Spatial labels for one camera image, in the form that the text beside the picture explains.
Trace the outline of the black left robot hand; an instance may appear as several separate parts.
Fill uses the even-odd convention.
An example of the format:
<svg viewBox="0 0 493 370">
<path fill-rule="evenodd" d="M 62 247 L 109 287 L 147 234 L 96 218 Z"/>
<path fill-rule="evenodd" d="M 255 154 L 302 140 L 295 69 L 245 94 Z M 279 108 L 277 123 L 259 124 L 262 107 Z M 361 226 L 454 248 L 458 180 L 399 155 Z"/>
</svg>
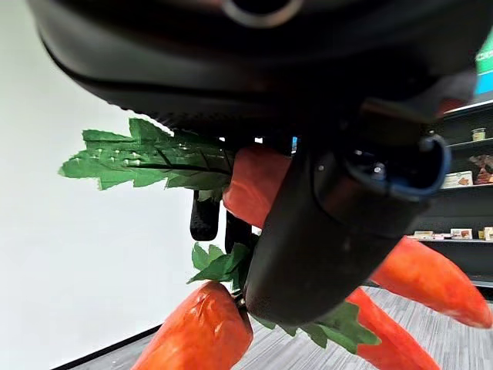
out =
<svg viewBox="0 0 493 370">
<path fill-rule="evenodd" d="M 475 89 L 490 1 L 31 1 L 55 64 L 164 125 L 295 154 L 246 279 L 289 326 L 363 283 L 443 184 L 428 127 Z"/>
</svg>

